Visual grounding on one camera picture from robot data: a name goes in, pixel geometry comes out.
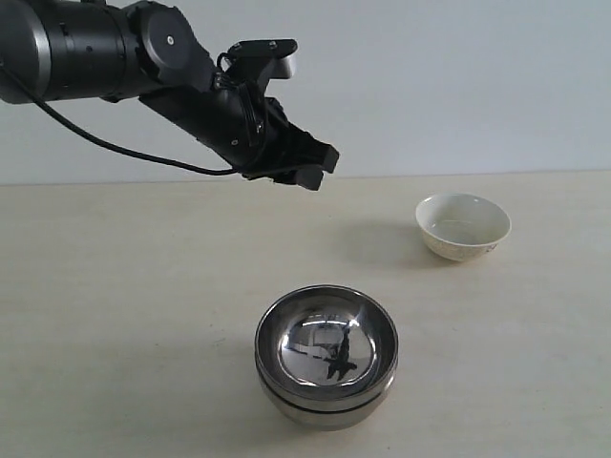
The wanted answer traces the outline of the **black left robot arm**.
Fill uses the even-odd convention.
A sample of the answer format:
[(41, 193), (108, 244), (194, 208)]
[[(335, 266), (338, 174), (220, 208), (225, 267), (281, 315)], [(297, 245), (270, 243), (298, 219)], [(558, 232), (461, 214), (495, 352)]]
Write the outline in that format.
[(268, 83), (294, 74), (292, 39), (242, 40), (212, 57), (183, 13), (156, 1), (5, 1), (1, 98), (137, 99), (224, 162), (223, 173), (310, 191), (339, 152), (290, 122)]

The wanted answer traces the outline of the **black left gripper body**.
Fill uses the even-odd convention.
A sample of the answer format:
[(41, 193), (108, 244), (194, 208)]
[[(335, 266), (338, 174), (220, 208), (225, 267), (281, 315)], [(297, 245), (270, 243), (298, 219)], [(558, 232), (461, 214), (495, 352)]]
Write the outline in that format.
[(246, 179), (306, 179), (306, 168), (291, 150), (299, 144), (298, 129), (273, 98), (250, 97), (244, 90), (200, 93), (183, 87), (144, 94), (138, 100), (213, 150)]

